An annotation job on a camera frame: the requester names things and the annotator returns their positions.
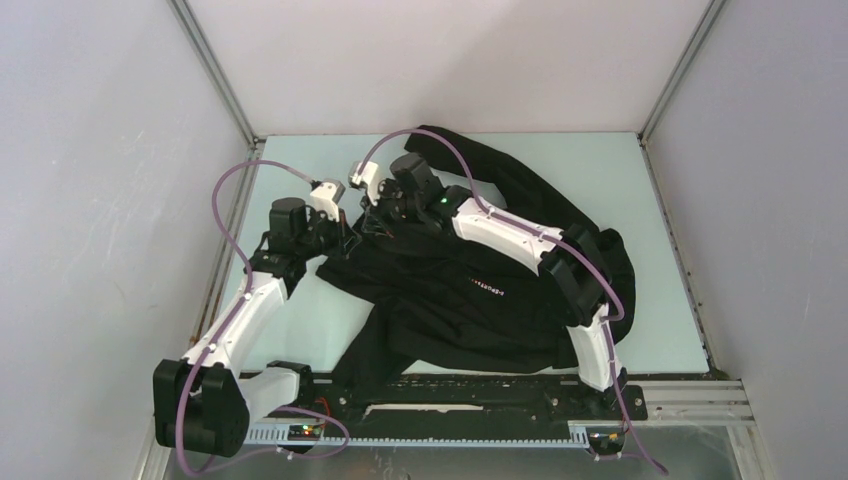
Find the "black jacket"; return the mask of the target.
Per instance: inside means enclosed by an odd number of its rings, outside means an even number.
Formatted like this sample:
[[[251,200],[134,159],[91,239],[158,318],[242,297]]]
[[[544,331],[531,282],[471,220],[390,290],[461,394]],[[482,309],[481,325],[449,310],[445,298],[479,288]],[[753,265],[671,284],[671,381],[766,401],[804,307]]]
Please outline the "black jacket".
[[[579,226],[599,250],[596,266],[623,304],[611,326],[630,332],[636,306],[634,267],[621,235],[600,229],[541,176],[507,153],[448,129],[423,125],[405,149],[436,170],[493,184],[510,213],[559,229]],[[578,363],[566,330],[570,312],[526,267],[483,245],[434,238],[412,222],[380,233],[369,216],[354,226],[361,243],[317,270],[330,285],[372,306],[333,368],[332,380],[365,393],[396,380],[413,363],[531,374]]]

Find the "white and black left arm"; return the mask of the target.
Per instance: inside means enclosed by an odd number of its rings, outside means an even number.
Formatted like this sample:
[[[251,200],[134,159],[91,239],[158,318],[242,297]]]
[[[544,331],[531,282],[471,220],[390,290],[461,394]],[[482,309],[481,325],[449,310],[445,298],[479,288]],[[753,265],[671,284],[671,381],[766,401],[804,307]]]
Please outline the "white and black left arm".
[[[343,256],[357,241],[335,200],[272,202],[258,247],[241,257],[244,275],[230,304],[181,359],[165,359],[154,370],[160,445],[231,457],[260,419],[280,408],[297,417],[312,411],[316,390],[309,365],[277,360],[248,377],[242,372],[272,315],[305,276],[308,261]]]

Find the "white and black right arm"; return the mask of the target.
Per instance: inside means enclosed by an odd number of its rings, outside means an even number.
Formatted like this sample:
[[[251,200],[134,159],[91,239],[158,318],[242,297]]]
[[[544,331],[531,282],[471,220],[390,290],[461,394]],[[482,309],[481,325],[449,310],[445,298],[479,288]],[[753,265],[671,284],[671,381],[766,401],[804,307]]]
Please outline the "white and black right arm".
[[[624,368],[611,325],[624,318],[625,308],[588,234],[509,213],[485,200],[473,180],[445,186],[417,154],[396,159],[388,170],[365,158],[353,165],[349,182],[372,209],[394,204],[438,233],[483,245],[536,274],[544,292],[566,308],[563,322],[586,385],[583,408],[606,418],[620,407]]]

